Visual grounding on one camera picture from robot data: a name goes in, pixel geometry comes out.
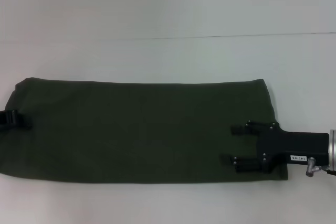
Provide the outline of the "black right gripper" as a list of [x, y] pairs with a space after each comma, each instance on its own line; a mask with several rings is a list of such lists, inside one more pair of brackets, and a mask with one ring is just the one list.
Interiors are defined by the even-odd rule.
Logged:
[[231, 135], [258, 135], [257, 158], [222, 154], [222, 164], [234, 167], [237, 173], [271, 173], [282, 164], [307, 165], [314, 159], [314, 166], [329, 165], [329, 134], [288, 132], [279, 123], [260, 123], [249, 120], [244, 125], [232, 125]]

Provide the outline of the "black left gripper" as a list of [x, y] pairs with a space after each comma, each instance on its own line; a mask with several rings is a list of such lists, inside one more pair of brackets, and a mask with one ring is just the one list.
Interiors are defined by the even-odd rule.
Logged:
[[33, 127], [33, 123], [30, 117], [17, 113], [16, 110], [0, 111], [0, 130], [13, 127], [29, 130]]

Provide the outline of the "dark green t-shirt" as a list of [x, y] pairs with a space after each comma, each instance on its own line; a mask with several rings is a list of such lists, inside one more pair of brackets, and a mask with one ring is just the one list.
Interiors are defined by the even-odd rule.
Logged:
[[0, 130], [0, 174], [94, 184], [191, 184], [287, 180], [237, 173], [231, 157], [255, 157], [256, 137], [233, 125], [272, 123], [264, 80], [148, 84], [28, 78], [6, 110], [30, 128]]

